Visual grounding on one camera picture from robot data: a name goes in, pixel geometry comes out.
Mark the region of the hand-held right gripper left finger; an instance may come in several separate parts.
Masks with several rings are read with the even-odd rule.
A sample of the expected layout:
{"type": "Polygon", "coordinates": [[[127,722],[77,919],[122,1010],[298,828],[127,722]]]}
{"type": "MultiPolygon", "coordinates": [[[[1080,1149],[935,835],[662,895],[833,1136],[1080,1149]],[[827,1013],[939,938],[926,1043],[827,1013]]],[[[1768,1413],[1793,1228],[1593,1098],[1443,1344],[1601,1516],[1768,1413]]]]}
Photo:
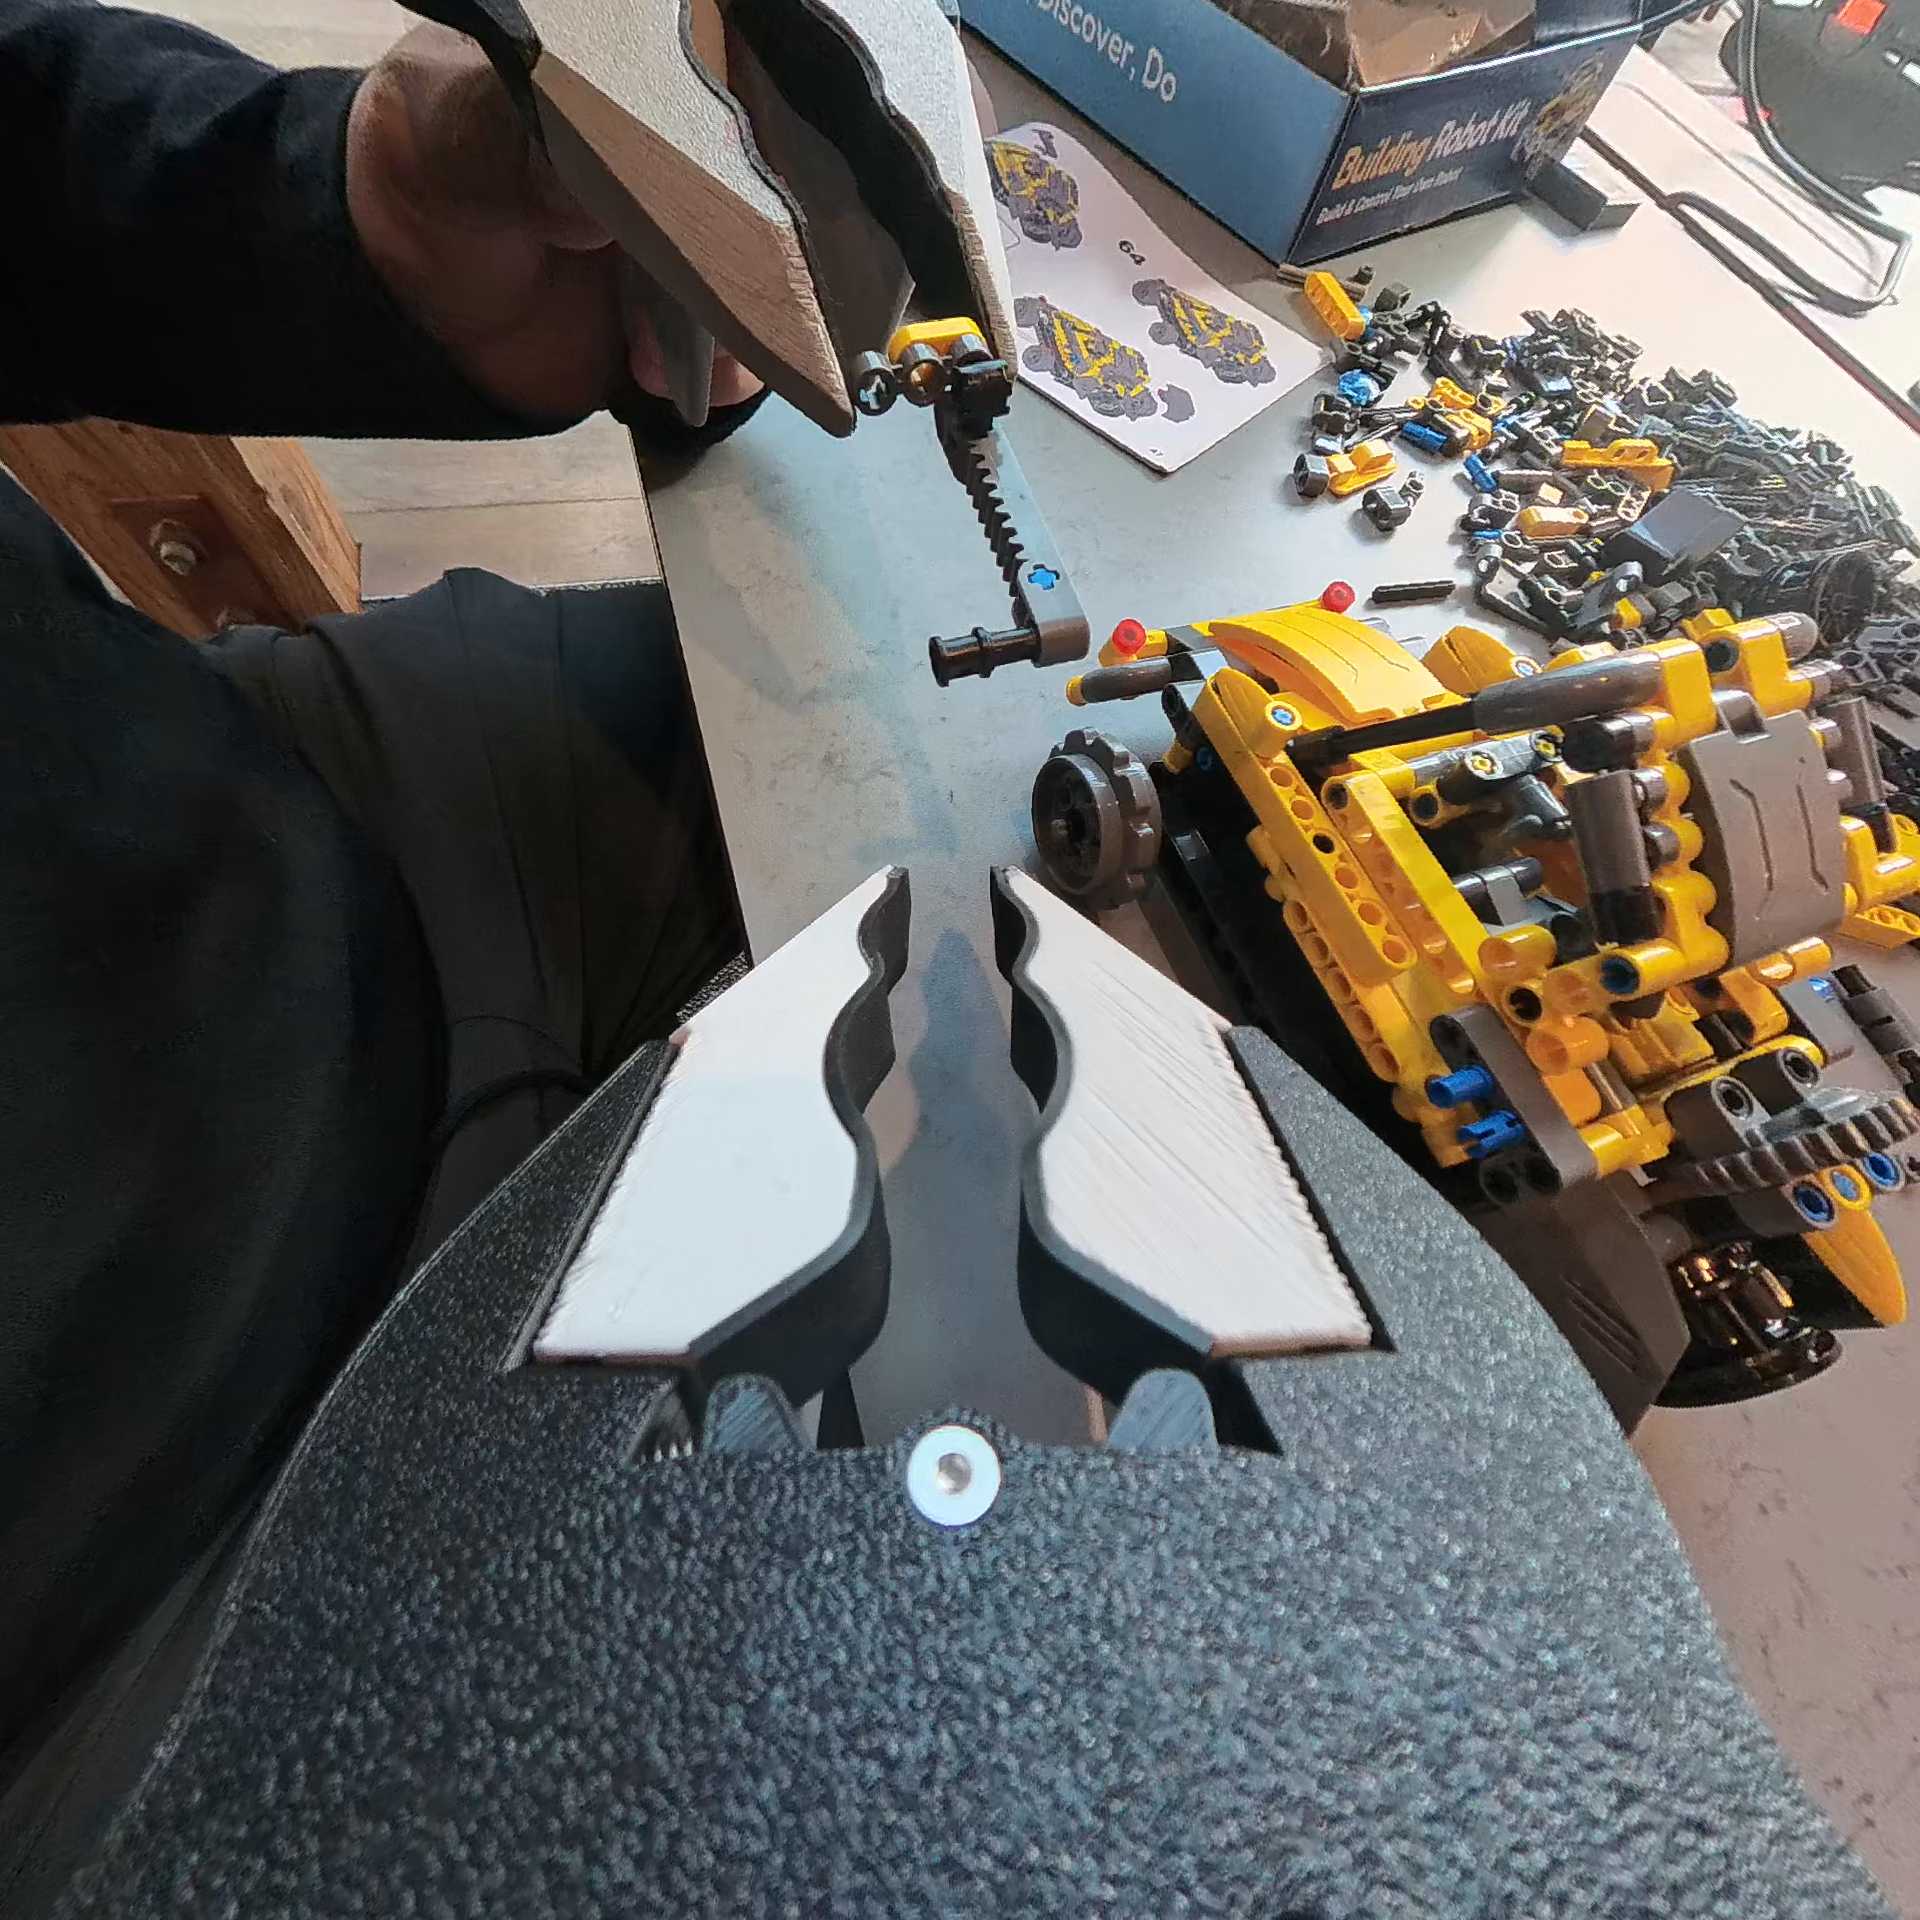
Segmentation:
{"type": "Polygon", "coordinates": [[[845,1374],[889,1304],[863,1118],[893,1068],[901,867],[685,1019],[533,1340],[538,1365],[845,1374]]]}

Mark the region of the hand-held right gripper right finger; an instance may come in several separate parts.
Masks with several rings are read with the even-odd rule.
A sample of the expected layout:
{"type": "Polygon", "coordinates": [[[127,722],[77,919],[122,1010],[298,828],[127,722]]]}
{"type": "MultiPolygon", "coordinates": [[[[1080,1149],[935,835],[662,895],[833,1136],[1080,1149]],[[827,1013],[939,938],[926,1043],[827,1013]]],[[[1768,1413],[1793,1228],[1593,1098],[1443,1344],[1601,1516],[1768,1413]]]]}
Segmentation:
{"type": "Polygon", "coordinates": [[[1232,1054],[1232,1027],[1022,869],[991,870],[1023,1319],[1061,1363],[1360,1351],[1373,1323],[1232,1054]]]}

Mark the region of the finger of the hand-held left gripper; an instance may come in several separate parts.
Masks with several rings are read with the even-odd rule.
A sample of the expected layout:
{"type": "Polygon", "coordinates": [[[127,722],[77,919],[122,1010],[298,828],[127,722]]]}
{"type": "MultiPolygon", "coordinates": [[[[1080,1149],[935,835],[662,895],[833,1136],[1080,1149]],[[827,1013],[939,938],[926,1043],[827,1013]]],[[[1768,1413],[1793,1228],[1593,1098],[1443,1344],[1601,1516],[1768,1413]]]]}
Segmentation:
{"type": "Polygon", "coordinates": [[[614,238],[688,424],[726,349],[825,431],[857,427],[849,371],[905,311],[901,247],[847,160],[735,48],[715,4],[528,3],[538,131],[571,196],[614,238]]]}
{"type": "Polygon", "coordinates": [[[803,4],[801,254],[810,283],[807,376],[847,376],[885,344],[907,296],[928,320],[969,318],[1014,348],[985,140],[969,61],[935,4],[803,4]]]}

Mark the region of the yellow toy brick vehicle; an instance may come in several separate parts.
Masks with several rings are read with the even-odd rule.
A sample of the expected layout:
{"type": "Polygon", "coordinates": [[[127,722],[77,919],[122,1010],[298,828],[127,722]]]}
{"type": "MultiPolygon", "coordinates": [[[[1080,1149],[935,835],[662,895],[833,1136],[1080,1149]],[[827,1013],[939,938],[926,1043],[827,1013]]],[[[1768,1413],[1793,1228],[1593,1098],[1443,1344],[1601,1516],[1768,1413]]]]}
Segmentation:
{"type": "Polygon", "coordinates": [[[1030,790],[1048,882],[1152,874],[1214,979],[1520,1275],[1623,1427],[1826,1371],[1911,1307],[1915,820],[1808,614],[1546,662],[1338,600],[1123,622],[1030,790]]]}

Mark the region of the grey toothed rack brick assembly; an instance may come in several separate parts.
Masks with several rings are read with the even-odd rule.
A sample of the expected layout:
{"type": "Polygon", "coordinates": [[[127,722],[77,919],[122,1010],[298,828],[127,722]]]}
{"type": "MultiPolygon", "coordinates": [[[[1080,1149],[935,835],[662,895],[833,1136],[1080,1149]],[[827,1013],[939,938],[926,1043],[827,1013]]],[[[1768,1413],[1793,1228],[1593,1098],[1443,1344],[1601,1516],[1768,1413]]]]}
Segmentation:
{"type": "Polygon", "coordinates": [[[966,320],[901,327],[855,362],[851,397],[863,416],[896,400],[929,410],[950,476],[966,494],[1011,596],[1001,630],[970,629],[928,643],[939,686],[986,678],[1001,666],[1061,666],[1088,653],[1089,629],[1023,470],[1001,431],[1016,376],[966,320]]]}

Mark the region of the person's left forearm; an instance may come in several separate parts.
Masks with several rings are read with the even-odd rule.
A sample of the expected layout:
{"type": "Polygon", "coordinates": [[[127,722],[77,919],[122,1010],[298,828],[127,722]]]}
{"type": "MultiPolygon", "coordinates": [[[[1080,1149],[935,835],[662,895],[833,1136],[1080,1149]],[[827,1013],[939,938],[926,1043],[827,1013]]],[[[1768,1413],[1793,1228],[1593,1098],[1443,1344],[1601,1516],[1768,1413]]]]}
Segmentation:
{"type": "Polygon", "coordinates": [[[275,69],[167,16],[3,4],[3,421],[487,442],[347,205],[367,71],[275,69]]]}

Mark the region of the person's left hand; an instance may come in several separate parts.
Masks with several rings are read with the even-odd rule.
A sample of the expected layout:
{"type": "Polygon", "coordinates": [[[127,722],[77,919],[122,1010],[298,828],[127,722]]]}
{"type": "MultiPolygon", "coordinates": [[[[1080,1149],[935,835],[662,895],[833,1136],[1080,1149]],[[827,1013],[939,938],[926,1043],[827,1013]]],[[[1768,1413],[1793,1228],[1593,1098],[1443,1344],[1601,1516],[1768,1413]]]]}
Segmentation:
{"type": "Polygon", "coordinates": [[[423,22],[367,69],[344,184],[375,271],[498,410],[558,424],[666,397],[647,282],[558,180],[473,38],[423,22]]]}

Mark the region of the white instruction booklet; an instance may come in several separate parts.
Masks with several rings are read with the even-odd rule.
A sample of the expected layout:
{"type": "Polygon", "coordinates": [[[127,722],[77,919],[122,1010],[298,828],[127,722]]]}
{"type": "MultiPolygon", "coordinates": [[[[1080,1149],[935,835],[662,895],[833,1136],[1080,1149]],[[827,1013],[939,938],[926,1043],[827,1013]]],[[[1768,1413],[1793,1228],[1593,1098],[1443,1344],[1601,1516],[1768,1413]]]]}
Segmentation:
{"type": "Polygon", "coordinates": [[[1061,128],[983,144],[1014,291],[1019,376],[1174,472],[1325,366],[1207,276],[1061,128]]]}

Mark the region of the blue cardboard kit box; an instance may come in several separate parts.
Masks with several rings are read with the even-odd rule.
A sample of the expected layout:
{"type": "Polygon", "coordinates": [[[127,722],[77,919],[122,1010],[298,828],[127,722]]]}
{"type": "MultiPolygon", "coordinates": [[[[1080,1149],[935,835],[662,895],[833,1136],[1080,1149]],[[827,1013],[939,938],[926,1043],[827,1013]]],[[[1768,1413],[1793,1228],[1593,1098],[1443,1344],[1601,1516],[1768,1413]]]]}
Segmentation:
{"type": "Polygon", "coordinates": [[[961,3],[960,18],[1279,264],[1518,202],[1593,116],[1640,4],[1538,4],[1527,44],[1383,85],[1329,80],[1246,4],[961,3]]]}

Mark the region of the person's dark clothing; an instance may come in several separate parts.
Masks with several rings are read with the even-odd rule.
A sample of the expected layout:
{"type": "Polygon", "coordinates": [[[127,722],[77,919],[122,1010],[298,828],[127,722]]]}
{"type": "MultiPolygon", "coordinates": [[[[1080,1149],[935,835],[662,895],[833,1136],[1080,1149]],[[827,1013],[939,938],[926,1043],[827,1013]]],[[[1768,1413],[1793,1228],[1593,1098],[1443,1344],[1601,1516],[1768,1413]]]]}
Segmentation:
{"type": "Polygon", "coordinates": [[[192,643],[3,479],[2,668],[11,1790],[739,930],[661,583],[192,643]]]}

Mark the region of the wooden beam with bolt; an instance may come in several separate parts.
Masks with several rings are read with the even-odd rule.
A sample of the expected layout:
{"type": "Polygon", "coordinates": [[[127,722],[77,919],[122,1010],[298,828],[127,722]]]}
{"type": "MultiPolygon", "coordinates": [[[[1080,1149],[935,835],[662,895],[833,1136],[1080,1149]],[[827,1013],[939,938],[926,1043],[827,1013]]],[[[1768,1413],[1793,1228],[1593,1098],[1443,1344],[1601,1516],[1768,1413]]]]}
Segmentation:
{"type": "Polygon", "coordinates": [[[3,466],[133,607],[207,640],[360,610],[360,550],[294,438],[3,424],[3,466]]]}

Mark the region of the black rectangular block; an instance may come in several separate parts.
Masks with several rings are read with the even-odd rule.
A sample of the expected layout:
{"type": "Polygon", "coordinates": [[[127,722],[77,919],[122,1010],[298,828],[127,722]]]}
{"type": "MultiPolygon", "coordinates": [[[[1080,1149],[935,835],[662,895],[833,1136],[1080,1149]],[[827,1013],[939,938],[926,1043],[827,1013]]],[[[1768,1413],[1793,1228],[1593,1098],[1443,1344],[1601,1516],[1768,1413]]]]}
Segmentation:
{"type": "Polygon", "coordinates": [[[1640,207],[1640,194],[1610,163],[1574,144],[1527,176],[1527,191],[1574,232],[1610,232],[1640,207]]]}

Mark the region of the pile of black yellow bricks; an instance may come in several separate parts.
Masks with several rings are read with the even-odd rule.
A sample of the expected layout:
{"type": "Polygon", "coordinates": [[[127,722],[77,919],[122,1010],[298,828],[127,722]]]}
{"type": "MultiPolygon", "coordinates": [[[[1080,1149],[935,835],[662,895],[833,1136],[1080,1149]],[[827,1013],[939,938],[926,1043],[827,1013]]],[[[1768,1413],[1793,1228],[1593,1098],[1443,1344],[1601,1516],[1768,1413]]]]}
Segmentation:
{"type": "Polygon", "coordinates": [[[1379,452],[1357,511],[1386,535],[1423,479],[1403,460],[1449,466],[1472,599],[1557,653],[1705,614],[1808,618],[1893,784],[1915,790],[1915,526],[1842,444],[1760,421],[1709,367],[1645,375],[1634,341],[1574,307],[1483,334],[1368,271],[1279,274],[1335,349],[1291,470],[1299,499],[1379,452]]]}

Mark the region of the black electronic device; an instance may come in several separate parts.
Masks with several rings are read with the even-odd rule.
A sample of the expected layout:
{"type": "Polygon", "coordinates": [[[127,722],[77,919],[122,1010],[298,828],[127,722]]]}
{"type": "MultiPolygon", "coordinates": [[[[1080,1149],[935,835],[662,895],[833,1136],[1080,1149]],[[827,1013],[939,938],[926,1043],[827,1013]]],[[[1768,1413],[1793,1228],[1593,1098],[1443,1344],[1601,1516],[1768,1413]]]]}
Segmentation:
{"type": "Polygon", "coordinates": [[[1747,119],[1826,184],[1918,189],[1918,4],[1755,3],[1718,48],[1747,119]]]}

